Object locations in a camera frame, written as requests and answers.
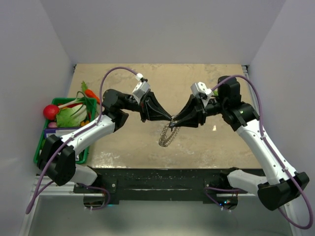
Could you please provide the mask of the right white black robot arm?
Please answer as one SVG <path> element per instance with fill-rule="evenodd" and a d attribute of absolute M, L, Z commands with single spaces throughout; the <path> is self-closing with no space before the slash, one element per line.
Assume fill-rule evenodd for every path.
<path fill-rule="evenodd" d="M 241 100 L 240 83 L 236 77 L 222 76 L 215 89 L 206 87 L 203 82 L 192 84 L 192 94 L 178 115 L 174 127 L 203 125 L 209 116 L 222 115 L 248 145 L 261 165 L 265 176 L 259 177 L 238 168 L 226 170 L 219 187 L 224 193 L 241 189 L 258 196 L 261 203 L 271 211 L 300 196 L 310 179 L 305 172 L 297 172 L 276 148 L 262 125 L 261 111 Z"/>

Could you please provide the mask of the metal disc with keyrings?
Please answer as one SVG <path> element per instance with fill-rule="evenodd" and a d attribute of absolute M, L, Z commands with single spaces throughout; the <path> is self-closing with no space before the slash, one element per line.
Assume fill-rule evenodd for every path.
<path fill-rule="evenodd" d="M 175 116 L 172 116 L 171 121 L 162 129 L 160 138 L 158 141 L 159 146 L 166 148 L 168 147 L 176 138 L 178 132 L 180 131 L 179 127 L 173 125 Z"/>

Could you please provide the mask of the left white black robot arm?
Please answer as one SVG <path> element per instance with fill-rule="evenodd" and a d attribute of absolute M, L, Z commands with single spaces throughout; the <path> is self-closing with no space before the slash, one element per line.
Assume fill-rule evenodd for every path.
<path fill-rule="evenodd" d="M 137 101 L 131 94 L 109 89 L 103 94 L 101 106 L 104 111 L 89 124 L 67 135 L 51 135 L 46 139 L 37 162 L 41 178 L 48 176 L 58 186 L 68 182 L 84 184 L 87 190 L 96 193 L 101 189 L 102 181 L 91 167 L 76 164 L 78 154 L 102 137 L 122 128 L 128 118 L 125 110 L 138 112 L 143 122 L 172 119 L 150 90 Z"/>

